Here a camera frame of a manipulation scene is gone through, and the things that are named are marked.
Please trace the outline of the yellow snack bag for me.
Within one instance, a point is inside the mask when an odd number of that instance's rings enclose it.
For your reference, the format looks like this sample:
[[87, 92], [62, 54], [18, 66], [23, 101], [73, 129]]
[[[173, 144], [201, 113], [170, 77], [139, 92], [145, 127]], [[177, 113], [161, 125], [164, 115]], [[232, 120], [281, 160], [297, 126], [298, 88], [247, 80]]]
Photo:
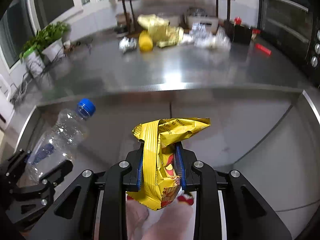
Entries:
[[174, 169], [175, 143], [210, 126], [209, 118], [159, 119], [137, 125], [132, 134], [143, 143], [143, 182], [127, 194], [153, 211], [171, 204], [181, 187]]

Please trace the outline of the clear plastic bottle blue cap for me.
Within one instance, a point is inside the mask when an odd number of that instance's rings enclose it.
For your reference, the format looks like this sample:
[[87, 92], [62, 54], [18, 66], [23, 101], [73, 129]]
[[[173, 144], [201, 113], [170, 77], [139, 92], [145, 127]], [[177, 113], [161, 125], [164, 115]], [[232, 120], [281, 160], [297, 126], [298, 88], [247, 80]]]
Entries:
[[39, 183], [65, 160], [75, 161], [76, 148], [88, 136], [86, 121], [95, 111], [88, 99], [80, 100], [74, 110], [60, 111], [55, 125], [41, 135], [28, 159], [26, 170], [31, 181]]

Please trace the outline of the aluminium foil ball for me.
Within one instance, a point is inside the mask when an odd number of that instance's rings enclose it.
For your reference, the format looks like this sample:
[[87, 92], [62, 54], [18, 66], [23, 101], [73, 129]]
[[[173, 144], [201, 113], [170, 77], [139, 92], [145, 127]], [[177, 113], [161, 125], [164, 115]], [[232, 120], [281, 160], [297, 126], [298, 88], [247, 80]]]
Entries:
[[119, 50], [125, 54], [137, 48], [137, 40], [135, 38], [124, 37], [119, 42]]

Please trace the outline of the white electric kettle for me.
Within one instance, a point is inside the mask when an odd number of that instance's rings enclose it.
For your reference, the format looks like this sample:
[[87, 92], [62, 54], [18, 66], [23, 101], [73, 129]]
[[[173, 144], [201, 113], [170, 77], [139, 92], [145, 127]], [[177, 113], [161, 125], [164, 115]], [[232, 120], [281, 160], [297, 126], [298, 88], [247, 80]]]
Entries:
[[1, 85], [7, 88], [7, 93], [1, 90], [0, 111], [1, 111], [1, 130], [5, 131], [15, 113], [14, 105], [11, 103], [12, 90], [5, 78], [1, 75]]

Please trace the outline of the white canister green lid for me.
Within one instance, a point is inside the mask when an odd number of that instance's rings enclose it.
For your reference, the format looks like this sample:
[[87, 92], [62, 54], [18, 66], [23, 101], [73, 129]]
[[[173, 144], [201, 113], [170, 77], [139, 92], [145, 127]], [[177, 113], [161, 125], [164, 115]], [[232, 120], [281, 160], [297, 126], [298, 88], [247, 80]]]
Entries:
[[22, 55], [23, 63], [32, 78], [38, 77], [45, 69], [45, 64], [37, 49], [32, 46]]

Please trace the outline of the clear crumpled plastic wrap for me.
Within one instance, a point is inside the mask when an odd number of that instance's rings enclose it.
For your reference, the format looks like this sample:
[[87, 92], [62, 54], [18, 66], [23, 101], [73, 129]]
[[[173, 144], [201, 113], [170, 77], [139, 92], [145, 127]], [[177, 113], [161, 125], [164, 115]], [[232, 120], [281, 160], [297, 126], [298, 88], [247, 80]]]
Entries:
[[218, 27], [217, 32], [213, 35], [202, 23], [194, 23], [189, 33], [193, 38], [194, 46], [199, 48], [217, 49], [230, 51], [231, 41], [227, 36], [225, 29]]

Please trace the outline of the green potted plant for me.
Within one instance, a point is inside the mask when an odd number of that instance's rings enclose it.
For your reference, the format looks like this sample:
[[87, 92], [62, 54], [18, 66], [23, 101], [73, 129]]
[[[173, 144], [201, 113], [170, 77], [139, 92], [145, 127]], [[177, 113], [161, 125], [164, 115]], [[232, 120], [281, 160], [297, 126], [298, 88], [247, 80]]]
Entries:
[[64, 33], [70, 31], [70, 25], [64, 22], [56, 22], [47, 25], [44, 29], [38, 30], [35, 36], [29, 38], [23, 45], [19, 54], [20, 61], [23, 59], [23, 54], [30, 48], [36, 49], [41, 53], [44, 49], [50, 46], [53, 42], [60, 39]]

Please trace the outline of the pale yellow plastic bag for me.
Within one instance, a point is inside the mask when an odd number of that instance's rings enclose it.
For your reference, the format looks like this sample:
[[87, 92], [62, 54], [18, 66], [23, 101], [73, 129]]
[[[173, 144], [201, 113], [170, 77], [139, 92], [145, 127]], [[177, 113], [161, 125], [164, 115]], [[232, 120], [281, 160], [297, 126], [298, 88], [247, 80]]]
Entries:
[[139, 15], [137, 22], [143, 28], [138, 39], [140, 51], [151, 51], [153, 46], [165, 48], [194, 42], [182, 27], [173, 27], [168, 20], [154, 14]]

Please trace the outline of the red plastic clip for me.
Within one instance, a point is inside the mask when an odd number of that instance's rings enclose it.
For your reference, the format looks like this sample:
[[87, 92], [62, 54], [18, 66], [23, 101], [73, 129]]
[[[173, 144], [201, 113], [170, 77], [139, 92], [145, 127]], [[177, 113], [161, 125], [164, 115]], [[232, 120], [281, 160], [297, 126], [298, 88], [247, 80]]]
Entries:
[[266, 48], [265, 46], [263, 46], [263, 45], [261, 45], [259, 43], [256, 43], [255, 47], [257, 49], [259, 49], [260, 51], [264, 52], [268, 56], [270, 56], [272, 54], [272, 51], [270, 49]]

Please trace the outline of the black ceramic jar red knob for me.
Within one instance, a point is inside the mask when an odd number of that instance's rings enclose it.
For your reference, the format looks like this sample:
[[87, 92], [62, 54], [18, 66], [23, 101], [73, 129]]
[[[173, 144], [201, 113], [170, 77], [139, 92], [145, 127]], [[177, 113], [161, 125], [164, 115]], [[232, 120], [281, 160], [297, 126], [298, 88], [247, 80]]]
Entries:
[[231, 42], [249, 45], [252, 39], [252, 28], [242, 23], [240, 17], [232, 21], [225, 20], [223, 23], [226, 35]]

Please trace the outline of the right white storage basket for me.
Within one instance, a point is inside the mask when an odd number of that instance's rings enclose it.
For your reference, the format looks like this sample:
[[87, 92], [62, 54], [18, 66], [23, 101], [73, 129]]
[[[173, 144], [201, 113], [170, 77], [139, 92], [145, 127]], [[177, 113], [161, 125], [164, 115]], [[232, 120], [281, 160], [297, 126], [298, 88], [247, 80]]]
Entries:
[[185, 14], [185, 22], [191, 30], [194, 23], [204, 24], [206, 29], [215, 34], [219, 26], [219, 19], [214, 16], [191, 16]]

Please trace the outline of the black toaster oven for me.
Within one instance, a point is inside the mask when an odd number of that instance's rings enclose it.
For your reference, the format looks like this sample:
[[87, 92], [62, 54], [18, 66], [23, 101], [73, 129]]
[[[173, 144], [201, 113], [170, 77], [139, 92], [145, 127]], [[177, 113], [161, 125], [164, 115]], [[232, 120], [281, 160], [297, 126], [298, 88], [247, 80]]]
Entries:
[[319, 17], [310, 6], [298, 0], [259, 0], [258, 29], [319, 88]]

